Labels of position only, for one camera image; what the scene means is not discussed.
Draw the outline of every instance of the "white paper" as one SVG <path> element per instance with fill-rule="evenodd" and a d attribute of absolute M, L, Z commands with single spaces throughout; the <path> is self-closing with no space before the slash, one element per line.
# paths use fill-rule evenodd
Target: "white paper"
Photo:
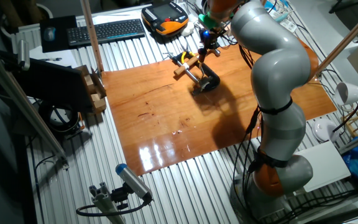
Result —
<path fill-rule="evenodd" d="M 48 60 L 47 62 L 54 63 L 56 65 L 61 65 L 64 67 L 68 67 L 68 66 L 71 66 L 72 68 L 78 67 L 77 62 L 75 61 L 74 55 L 71 52 L 71 50 L 42 53 L 42 46 L 39 46 L 30 50 L 30 58 L 38 59 L 38 60 L 46 59 L 46 58 L 48 59 L 61 58 L 61 60 L 59 61 Z"/>

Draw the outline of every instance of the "computer screen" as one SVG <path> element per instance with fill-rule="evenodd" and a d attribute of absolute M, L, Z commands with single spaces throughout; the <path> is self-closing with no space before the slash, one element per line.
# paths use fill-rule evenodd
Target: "computer screen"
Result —
<path fill-rule="evenodd" d="M 17 61 L 16 54 L 0 51 L 0 56 Z M 28 71 L 14 72 L 13 75 L 27 96 L 77 112 L 94 112 L 80 70 L 31 58 Z"/>

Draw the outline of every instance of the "black cable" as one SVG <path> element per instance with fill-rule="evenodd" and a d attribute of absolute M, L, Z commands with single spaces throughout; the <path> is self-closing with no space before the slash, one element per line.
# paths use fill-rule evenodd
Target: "black cable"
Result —
<path fill-rule="evenodd" d="M 246 158 L 244 159 L 244 166 L 242 169 L 242 187 L 245 189 L 247 188 L 247 186 L 244 184 L 245 184 L 245 178 L 246 178 L 246 166 L 247 166 L 247 160 L 248 160 L 249 146 L 251 145 L 251 139 L 252 139 L 252 132 L 249 134 L 248 145 L 247 145 L 247 149 L 246 149 Z"/>
<path fill-rule="evenodd" d="M 222 35 L 221 37 L 222 37 L 223 39 L 227 40 L 230 45 L 236 45 L 236 44 L 238 44 L 237 41 L 233 41 L 234 38 L 233 38 L 233 39 L 229 39 L 229 38 L 225 37 L 224 35 Z"/>
<path fill-rule="evenodd" d="M 142 209 L 144 206 L 148 205 L 150 202 L 143 202 L 142 205 L 140 205 L 136 208 L 132 208 L 132 209 L 129 209 L 126 211 L 121 211 L 121 212 L 105 212 L 105 213 L 81 212 L 81 210 L 84 210 L 87 208 L 96 208 L 96 205 L 86 205 L 84 207 L 77 208 L 77 210 L 75 210 L 75 212 L 77 213 L 77 215 L 81 215 L 81 216 L 85 216 L 85 217 L 105 217 L 105 216 L 113 216 L 113 215 L 125 215 L 125 214 L 136 212 L 136 211 Z"/>
<path fill-rule="evenodd" d="M 333 132 L 336 132 L 337 130 L 339 130 L 339 128 L 344 126 L 346 124 L 346 122 L 348 122 L 353 117 L 353 115 L 356 113 L 357 110 L 358 110 L 358 104 L 357 104 L 356 108 L 354 109 L 354 111 L 346 118 L 346 120 L 344 120 L 338 127 L 336 127 Z"/>
<path fill-rule="evenodd" d="M 35 166 L 34 172 L 37 170 L 38 166 L 41 165 L 41 163 L 42 163 L 43 161 L 46 161 L 47 159 L 50 159 L 50 158 L 52 158 L 53 156 L 56 156 L 56 155 L 51 155 L 51 156 L 49 156 L 49 157 L 46 157 L 45 159 L 42 159 L 42 160 Z"/>
<path fill-rule="evenodd" d="M 32 157 L 32 167 L 33 167 L 34 170 L 35 170 L 34 151 L 33 151 L 32 144 L 31 144 L 32 140 L 29 142 L 29 145 L 30 145 L 31 157 Z M 37 172 L 34 172 L 34 178 L 35 178 L 35 188 L 37 189 L 38 203 L 39 203 L 39 205 L 40 205 L 40 210 L 41 210 L 42 223 L 45 224 L 45 221 L 44 221 L 44 212 L 43 212 L 42 203 L 41 203 L 40 188 L 39 188 L 39 186 L 38 186 Z"/>
<path fill-rule="evenodd" d="M 241 146 L 242 146 L 242 143 L 246 140 L 246 137 L 247 137 L 248 133 L 246 133 L 244 135 L 244 137 L 242 138 L 242 141 L 240 143 L 240 146 L 239 148 L 237 149 L 237 154 L 236 154 L 236 159 L 234 160 L 234 169 L 233 169 L 233 177 L 232 177 L 232 181 L 233 181 L 233 185 L 235 184 L 235 181 L 234 181 L 234 177 L 236 175 L 236 165 L 237 165 L 237 161 L 238 161 L 238 158 L 239 158 L 239 151 L 241 149 Z M 238 201 L 240 202 L 242 208 L 246 211 L 246 207 L 242 204 L 241 200 L 240 200 L 240 197 L 239 197 L 239 194 L 237 193 L 236 189 L 234 189 L 235 193 L 236 193 L 236 197 L 238 199 Z"/>
<path fill-rule="evenodd" d="M 6 58 L 4 58 L 4 57 L 2 57 L 2 56 L 0 56 L 0 59 L 1 59 L 2 61 L 4 61 L 5 63 L 9 63 L 9 64 L 11 64 L 11 65 L 13 65 L 13 66 L 15 66 L 15 67 L 17 67 L 17 68 L 22 68 L 19 64 L 15 63 L 15 62 L 12 62 L 12 61 L 10 61 L 10 60 L 7 60 Z"/>
<path fill-rule="evenodd" d="M 343 112 L 342 106 L 340 106 L 340 109 L 341 109 L 341 112 L 342 112 L 342 121 L 344 121 L 344 119 L 345 119 L 345 112 Z M 343 127 L 343 132 L 341 132 L 341 133 L 339 134 L 339 136 L 342 136 L 345 132 L 346 132 L 346 127 L 344 126 L 344 127 Z"/>
<path fill-rule="evenodd" d="M 357 194 L 357 191 L 350 190 L 350 191 L 339 193 L 339 194 L 332 195 L 332 196 L 318 197 L 318 198 L 314 198 L 311 200 L 307 200 L 306 202 L 304 202 L 301 205 L 294 208 L 292 211 L 285 214 L 280 219 L 278 219 L 272 223 L 269 223 L 269 224 L 289 223 L 291 220 L 298 217 L 299 215 L 302 215 L 303 213 L 305 213 L 307 211 L 310 211 L 310 210 L 312 210 L 314 208 L 318 208 L 318 207 L 327 207 L 327 206 L 337 205 L 337 204 L 343 202 L 344 200 L 346 200 L 348 197 L 351 197 L 356 194 Z M 331 203 L 332 201 L 335 201 L 338 199 L 342 199 L 342 200 L 335 202 L 335 203 Z M 309 204 L 310 202 L 318 201 L 318 200 L 325 200 L 325 201 L 317 203 L 316 205 L 305 207 L 306 204 Z"/>
<path fill-rule="evenodd" d="M 332 94 L 332 95 L 335 95 L 335 93 L 331 92 L 331 90 L 329 90 L 328 86 L 322 84 L 322 83 L 308 83 L 310 85 L 322 85 L 323 87 L 327 88 L 327 91 Z"/>
<path fill-rule="evenodd" d="M 30 146 L 30 144 L 31 144 L 32 141 L 37 137 L 37 135 L 38 135 L 38 133 L 36 133 L 36 134 L 30 139 L 29 143 L 27 143 L 27 144 L 25 145 L 25 149 L 27 149 L 27 147 Z"/>
<path fill-rule="evenodd" d="M 244 49 L 242 48 L 241 45 L 239 45 L 239 48 L 240 48 L 240 53 L 241 53 L 242 58 L 244 59 L 244 61 L 245 61 L 246 64 L 248 65 L 248 67 L 249 67 L 250 69 L 252 69 L 251 62 L 250 62 L 250 60 L 248 59 L 246 52 L 244 51 Z"/>
<path fill-rule="evenodd" d="M 276 4 L 277 4 L 277 0 L 275 0 L 273 7 L 267 13 L 270 13 L 273 10 L 273 8 L 276 7 Z"/>

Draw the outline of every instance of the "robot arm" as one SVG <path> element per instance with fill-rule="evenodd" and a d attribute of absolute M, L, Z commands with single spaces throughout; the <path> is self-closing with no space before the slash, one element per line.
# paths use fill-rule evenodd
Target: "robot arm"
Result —
<path fill-rule="evenodd" d="M 208 16 L 216 22 L 228 20 L 238 6 L 235 0 L 209 0 L 208 4 Z M 263 119 L 258 164 L 250 184 L 234 183 L 236 189 L 244 189 L 237 191 L 242 195 L 240 201 L 246 202 L 246 198 L 255 216 L 261 218 L 275 212 L 278 197 L 298 190 L 313 176 L 310 163 L 293 155 L 305 135 L 306 119 L 290 93 L 312 79 L 318 59 L 302 41 L 274 21 L 259 0 L 251 0 L 236 11 L 231 31 L 241 46 L 262 55 L 251 73 Z"/>

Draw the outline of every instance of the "yellow object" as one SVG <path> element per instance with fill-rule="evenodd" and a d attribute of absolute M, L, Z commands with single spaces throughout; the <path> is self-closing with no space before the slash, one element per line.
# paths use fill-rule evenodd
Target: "yellow object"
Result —
<path fill-rule="evenodd" d="M 192 56 L 192 57 L 196 56 L 193 52 L 188 52 L 188 53 L 189 53 L 190 56 Z M 182 55 L 181 55 L 180 62 L 181 62 L 182 64 L 185 63 L 185 55 L 186 55 L 186 52 L 183 52 Z"/>
<path fill-rule="evenodd" d="M 181 59 L 180 59 L 181 64 L 184 64 L 184 63 L 185 63 L 185 55 L 186 55 L 186 52 L 183 52 L 183 53 L 181 54 Z"/>

